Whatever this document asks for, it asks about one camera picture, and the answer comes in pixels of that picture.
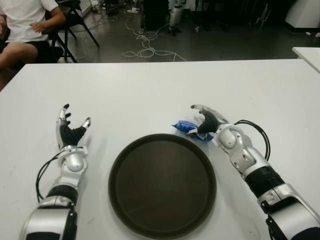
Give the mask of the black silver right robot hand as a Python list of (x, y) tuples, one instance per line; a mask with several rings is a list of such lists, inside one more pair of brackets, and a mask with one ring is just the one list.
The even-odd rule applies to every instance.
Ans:
[(199, 134), (216, 133), (221, 125), (229, 123), (224, 116), (206, 105), (193, 104), (190, 108), (198, 110), (204, 116), (204, 121), (197, 127)]

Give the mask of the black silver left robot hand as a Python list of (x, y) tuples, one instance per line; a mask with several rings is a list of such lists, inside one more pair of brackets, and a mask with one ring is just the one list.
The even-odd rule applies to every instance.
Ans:
[(71, 129), (69, 127), (71, 122), (67, 120), (67, 118), (71, 116), (70, 112), (67, 113), (69, 107), (70, 105), (68, 103), (65, 104), (59, 110), (56, 119), (55, 131), (59, 150), (62, 150), (68, 146), (76, 147), (92, 123), (92, 119), (87, 117), (81, 126)]

